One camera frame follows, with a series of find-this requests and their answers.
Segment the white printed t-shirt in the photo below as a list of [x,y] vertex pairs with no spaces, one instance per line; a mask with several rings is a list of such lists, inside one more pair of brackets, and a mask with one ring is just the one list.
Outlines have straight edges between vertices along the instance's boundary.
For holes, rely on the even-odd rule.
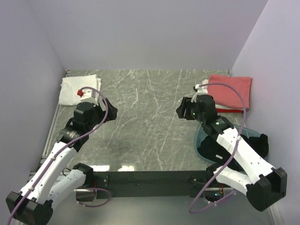
[[62,78],[61,90],[59,95],[59,105],[74,106],[80,103],[77,91],[83,87],[92,87],[100,90],[102,79],[97,75],[74,76]]

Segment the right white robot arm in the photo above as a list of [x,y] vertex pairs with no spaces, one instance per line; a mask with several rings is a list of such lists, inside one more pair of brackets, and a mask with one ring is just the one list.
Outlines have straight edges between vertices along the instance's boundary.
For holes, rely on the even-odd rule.
[[216,187],[220,183],[243,193],[258,211],[264,211],[286,196],[286,171],[265,161],[240,136],[241,130],[218,115],[212,96],[197,96],[195,102],[184,97],[176,113],[180,119],[198,121],[204,132],[231,155],[222,166],[213,165],[193,204],[208,186]]

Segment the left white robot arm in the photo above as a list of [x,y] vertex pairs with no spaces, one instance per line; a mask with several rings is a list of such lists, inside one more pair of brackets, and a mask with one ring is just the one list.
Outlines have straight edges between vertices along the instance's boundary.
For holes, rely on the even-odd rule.
[[77,164],[61,181],[57,181],[67,163],[88,141],[89,135],[103,123],[115,120],[117,108],[107,98],[103,99],[106,110],[99,104],[81,102],[74,115],[60,131],[57,141],[45,162],[19,192],[10,192],[6,203],[10,211],[8,224],[12,219],[28,225],[46,225],[54,209],[73,190],[84,188],[93,194],[96,187],[93,168]]

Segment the folded red t-shirt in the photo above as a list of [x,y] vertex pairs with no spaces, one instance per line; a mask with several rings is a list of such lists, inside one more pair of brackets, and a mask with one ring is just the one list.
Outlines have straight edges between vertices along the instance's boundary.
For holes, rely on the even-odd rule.
[[243,110],[237,110],[237,109],[218,109],[218,113],[243,113]]

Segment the folded pink t-shirt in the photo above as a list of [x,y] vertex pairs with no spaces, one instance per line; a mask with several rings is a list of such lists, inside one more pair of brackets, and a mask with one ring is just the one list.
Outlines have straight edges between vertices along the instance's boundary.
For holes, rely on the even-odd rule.
[[[208,83],[223,83],[233,87],[243,98],[246,109],[249,109],[251,77],[228,77],[213,74]],[[215,103],[232,109],[243,109],[242,101],[238,94],[227,86],[209,85],[208,94],[213,96]]]

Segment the teal plastic basket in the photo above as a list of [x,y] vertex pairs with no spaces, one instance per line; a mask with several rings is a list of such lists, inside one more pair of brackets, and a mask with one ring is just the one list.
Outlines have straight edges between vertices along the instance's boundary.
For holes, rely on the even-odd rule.
[[[256,132],[256,131],[253,131],[251,129],[248,129],[248,128],[243,128],[242,132],[241,132],[241,135],[246,135],[247,137],[250,137],[250,136],[257,136],[259,137],[261,134]],[[200,142],[203,141],[207,136],[209,136],[208,134],[206,134],[203,130],[203,128],[201,127],[201,125],[199,125],[197,127],[197,130],[196,130],[196,134],[195,134],[195,138],[194,138],[194,149],[197,153],[197,155],[202,159],[204,160],[204,158],[202,158],[200,156],[200,154],[197,152],[197,147],[200,145]]]

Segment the black t-shirt in basket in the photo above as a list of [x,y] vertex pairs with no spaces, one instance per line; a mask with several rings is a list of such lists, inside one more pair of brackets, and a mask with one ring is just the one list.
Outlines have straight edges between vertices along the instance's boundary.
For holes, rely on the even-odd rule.
[[[269,153],[268,137],[261,134],[259,137],[241,135],[244,141],[262,158],[266,158]],[[207,136],[196,148],[204,160],[212,161],[212,163],[224,164],[231,154],[221,145],[215,142],[210,136]]]

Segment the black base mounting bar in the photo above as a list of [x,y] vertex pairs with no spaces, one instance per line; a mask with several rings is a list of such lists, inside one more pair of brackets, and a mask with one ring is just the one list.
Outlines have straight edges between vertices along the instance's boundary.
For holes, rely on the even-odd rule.
[[106,189],[112,197],[195,197],[211,177],[208,171],[94,172],[92,180],[76,190],[76,198],[108,198],[104,191],[89,188]]

